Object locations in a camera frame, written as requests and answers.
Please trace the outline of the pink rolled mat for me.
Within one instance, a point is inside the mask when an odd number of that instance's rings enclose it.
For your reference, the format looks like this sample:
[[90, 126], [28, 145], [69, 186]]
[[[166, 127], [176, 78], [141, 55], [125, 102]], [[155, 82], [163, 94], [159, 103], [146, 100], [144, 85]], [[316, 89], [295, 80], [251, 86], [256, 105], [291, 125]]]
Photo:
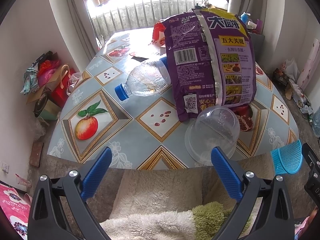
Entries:
[[319, 64], [319, 40], [314, 39], [310, 54], [304, 65], [304, 68], [297, 80], [297, 85], [302, 89], [306, 89], [317, 66]]

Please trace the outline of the clear Pepsi plastic bottle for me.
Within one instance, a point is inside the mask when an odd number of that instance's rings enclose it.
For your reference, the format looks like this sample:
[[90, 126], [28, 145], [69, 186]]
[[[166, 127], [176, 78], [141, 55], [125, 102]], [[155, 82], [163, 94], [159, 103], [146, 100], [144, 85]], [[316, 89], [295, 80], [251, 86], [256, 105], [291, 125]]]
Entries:
[[160, 93], [171, 85], [168, 71], [167, 56], [147, 59], [133, 68], [125, 83], [115, 87], [119, 100], [124, 101], [130, 96], [151, 96]]

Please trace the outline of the red and white snack bag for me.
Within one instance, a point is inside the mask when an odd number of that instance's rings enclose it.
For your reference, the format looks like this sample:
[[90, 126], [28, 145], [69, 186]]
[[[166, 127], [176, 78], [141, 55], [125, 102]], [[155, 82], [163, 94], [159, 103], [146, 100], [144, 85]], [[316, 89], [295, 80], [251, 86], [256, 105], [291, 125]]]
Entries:
[[160, 55], [166, 53], [164, 31], [165, 26], [161, 22], [157, 22], [153, 27], [151, 44], [159, 50]]

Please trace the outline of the balcony railing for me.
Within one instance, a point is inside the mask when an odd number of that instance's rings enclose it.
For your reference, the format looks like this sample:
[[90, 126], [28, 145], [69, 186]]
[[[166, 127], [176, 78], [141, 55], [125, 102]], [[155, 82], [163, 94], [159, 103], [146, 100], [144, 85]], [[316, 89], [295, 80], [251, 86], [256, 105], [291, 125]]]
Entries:
[[106, 40], [121, 31], [151, 28], [159, 20], [188, 11], [199, 4], [199, 1], [189, 0], [142, 2], [130, 7], [95, 8], [89, 12], [89, 16], [98, 38]]

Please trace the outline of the blue mesh trash basket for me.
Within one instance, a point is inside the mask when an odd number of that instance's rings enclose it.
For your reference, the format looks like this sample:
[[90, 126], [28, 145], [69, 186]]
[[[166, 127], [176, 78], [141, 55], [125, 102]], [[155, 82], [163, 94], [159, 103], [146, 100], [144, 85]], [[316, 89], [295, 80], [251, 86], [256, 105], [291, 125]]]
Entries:
[[271, 151], [275, 175], [295, 174], [302, 165], [302, 144], [300, 140]]

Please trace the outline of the purple snack bag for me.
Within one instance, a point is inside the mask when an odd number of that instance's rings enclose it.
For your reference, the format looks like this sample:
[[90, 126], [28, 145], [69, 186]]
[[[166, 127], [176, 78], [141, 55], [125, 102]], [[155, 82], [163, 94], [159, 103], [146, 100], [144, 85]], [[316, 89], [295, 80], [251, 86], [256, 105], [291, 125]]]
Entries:
[[244, 23], [221, 9], [194, 9], [161, 22], [177, 116], [212, 106], [249, 105], [256, 94], [255, 57]]

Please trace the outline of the fruit pattern tablecloth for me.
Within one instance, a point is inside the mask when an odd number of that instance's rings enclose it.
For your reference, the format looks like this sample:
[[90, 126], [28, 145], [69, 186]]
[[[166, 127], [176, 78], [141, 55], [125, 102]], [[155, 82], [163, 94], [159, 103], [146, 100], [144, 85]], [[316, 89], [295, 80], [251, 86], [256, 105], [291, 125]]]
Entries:
[[[199, 165], [185, 148], [189, 122], [180, 122], [172, 89], [121, 101], [115, 87], [139, 63], [134, 49], [154, 51], [152, 29], [113, 34], [83, 72], [53, 131], [47, 153], [84, 163], [103, 148], [112, 168], [179, 169]], [[297, 124], [272, 81], [257, 69], [257, 92], [248, 111], [238, 110], [240, 134], [233, 160], [250, 158], [299, 138]]]

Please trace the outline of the blue spray bottle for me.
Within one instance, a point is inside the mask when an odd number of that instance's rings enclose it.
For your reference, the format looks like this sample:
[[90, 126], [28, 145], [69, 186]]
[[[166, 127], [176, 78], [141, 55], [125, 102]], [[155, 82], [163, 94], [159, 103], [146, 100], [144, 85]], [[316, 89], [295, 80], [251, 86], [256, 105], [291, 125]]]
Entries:
[[242, 20], [242, 22], [244, 24], [247, 24], [249, 22], [249, 18], [250, 18], [251, 14], [250, 13], [246, 13], [246, 12], [243, 12], [240, 16], [240, 19]]

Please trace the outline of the grey cabinet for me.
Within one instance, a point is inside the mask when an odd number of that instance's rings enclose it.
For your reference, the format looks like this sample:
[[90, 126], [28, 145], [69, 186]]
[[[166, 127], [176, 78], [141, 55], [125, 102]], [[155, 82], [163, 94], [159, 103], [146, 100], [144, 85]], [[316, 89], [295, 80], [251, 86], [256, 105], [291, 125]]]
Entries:
[[251, 32], [249, 32], [249, 35], [253, 43], [255, 61], [258, 62], [261, 58], [265, 36], [263, 34], [256, 34]]

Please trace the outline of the floor trash pile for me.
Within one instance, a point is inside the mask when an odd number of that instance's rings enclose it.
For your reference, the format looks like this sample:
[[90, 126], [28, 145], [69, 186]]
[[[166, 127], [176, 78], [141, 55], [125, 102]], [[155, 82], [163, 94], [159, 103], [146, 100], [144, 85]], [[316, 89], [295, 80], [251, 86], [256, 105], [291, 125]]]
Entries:
[[303, 118], [312, 123], [313, 109], [307, 96], [297, 84], [299, 76], [300, 72], [296, 61], [292, 58], [291, 60], [285, 60], [279, 68], [276, 68], [272, 74], [272, 79], [285, 89], [285, 97], [288, 100], [294, 100]]

